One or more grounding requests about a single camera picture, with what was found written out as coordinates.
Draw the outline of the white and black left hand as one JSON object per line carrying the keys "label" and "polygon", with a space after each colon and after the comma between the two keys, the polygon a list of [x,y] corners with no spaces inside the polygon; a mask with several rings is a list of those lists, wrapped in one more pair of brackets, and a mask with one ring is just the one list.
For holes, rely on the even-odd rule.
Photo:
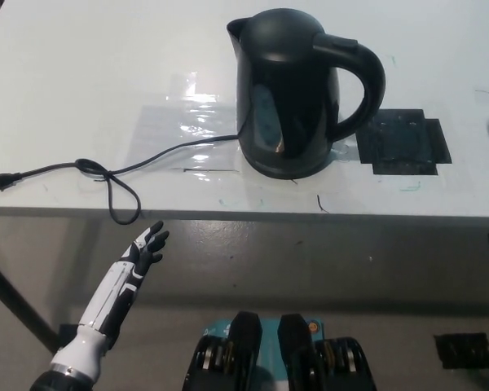
{"label": "white and black left hand", "polygon": [[158,263],[169,232],[159,221],[142,232],[109,268],[89,301],[79,324],[105,337],[105,349],[116,343],[126,315],[151,265]]}

